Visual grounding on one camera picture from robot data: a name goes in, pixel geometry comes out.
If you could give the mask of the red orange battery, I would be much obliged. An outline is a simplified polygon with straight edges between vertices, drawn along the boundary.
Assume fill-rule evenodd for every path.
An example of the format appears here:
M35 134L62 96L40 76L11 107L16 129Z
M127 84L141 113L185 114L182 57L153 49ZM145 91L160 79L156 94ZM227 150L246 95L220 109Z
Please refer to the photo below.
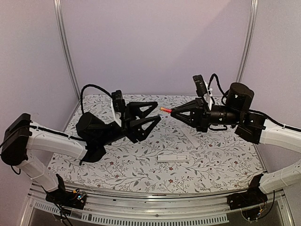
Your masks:
M160 107L160 110L163 111L163 112L166 112L166 113L171 113L172 112L172 109L167 109L165 107Z

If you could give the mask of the white remote battery cover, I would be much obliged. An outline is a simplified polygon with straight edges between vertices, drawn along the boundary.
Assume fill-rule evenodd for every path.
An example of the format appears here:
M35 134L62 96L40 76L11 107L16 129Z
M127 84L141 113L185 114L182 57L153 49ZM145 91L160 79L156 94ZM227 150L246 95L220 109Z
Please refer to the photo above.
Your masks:
M195 147L199 146L198 141L189 133L188 130L183 129L182 132Z

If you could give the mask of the white remote control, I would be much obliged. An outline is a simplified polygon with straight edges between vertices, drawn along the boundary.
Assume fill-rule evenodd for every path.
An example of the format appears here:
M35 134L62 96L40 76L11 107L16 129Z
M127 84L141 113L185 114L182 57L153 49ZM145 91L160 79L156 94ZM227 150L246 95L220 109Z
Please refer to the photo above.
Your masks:
M157 162L186 162L189 161L188 155L158 155Z

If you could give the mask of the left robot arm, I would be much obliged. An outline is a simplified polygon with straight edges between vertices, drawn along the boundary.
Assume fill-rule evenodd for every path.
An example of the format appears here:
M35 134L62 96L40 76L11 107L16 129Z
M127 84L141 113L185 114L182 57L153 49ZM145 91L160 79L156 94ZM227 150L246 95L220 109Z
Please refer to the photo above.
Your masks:
M82 162L97 162L106 154L105 146L122 138L132 143L144 141L160 121L148 115L157 102L130 102L125 106L111 104L113 122L106 124L90 112L83 113L76 124L77 136L44 128L33 122L27 113L21 114L5 131L1 160L19 168L59 204L66 204L70 194L61 178L51 172L33 150L64 154Z

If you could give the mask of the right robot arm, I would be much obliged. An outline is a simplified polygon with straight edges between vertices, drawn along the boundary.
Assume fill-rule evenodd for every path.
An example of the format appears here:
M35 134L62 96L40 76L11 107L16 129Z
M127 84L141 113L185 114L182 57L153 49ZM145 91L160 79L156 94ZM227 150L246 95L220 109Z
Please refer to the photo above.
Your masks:
M251 110L254 92L242 83L234 82L226 92L226 102L213 102L209 85L196 83L197 98L170 111L170 115L195 128L198 132L235 129L235 134L253 144L278 146L301 151L301 130L281 124L267 114Z

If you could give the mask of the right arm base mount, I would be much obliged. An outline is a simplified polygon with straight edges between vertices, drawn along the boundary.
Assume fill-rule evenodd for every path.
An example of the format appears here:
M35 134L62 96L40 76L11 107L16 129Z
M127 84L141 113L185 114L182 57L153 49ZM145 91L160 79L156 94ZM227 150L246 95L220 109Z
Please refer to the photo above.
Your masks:
M253 177L245 192L233 193L227 196L227 204L230 210L250 207L268 200L267 195L259 189L262 176L263 174L259 174Z

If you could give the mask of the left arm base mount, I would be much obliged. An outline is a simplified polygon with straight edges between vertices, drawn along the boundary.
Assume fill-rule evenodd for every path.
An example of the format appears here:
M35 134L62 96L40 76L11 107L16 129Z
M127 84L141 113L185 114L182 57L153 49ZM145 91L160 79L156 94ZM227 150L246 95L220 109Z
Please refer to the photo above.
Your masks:
M56 177L58 179L58 187L52 192L46 192L46 201L60 206L83 210L87 194L78 188L74 191L67 191L62 177L58 174L56 174Z

